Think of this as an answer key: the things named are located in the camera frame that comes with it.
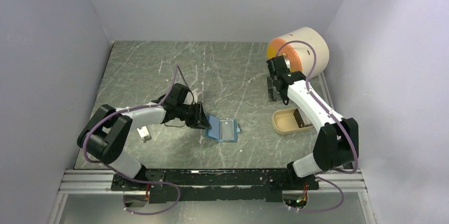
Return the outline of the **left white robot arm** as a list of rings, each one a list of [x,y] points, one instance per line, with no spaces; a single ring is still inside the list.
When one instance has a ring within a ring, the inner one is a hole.
[[[124,150],[129,132],[147,126],[180,120],[192,129],[211,129],[203,105],[189,87],[175,83],[168,93],[141,106],[116,109],[101,105],[88,121],[77,139],[86,157],[110,167],[125,176],[125,183],[133,190],[146,185],[147,169]]]

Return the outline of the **grey VIP credit card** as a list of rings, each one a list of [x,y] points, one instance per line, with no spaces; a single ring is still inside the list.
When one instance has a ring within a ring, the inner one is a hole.
[[[220,120],[219,139],[224,142],[237,140],[237,122],[235,120]]]

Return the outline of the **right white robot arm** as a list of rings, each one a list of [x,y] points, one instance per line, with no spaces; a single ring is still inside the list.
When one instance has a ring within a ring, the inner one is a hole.
[[[266,62],[275,90],[285,105],[294,103],[310,119],[317,131],[312,153],[289,163],[292,171],[286,174],[286,183],[299,189],[306,176],[353,163],[358,165],[358,123],[334,111],[316,93],[306,76],[291,72],[284,58],[277,56]]]

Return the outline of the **blue card holder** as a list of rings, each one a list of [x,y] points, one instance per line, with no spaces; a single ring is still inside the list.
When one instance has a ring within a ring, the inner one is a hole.
[[[217,142],[237,142],[241,132],[240,124],[235,119],[219,119],[208,115],[210,129],[205,130],[205,135]]]

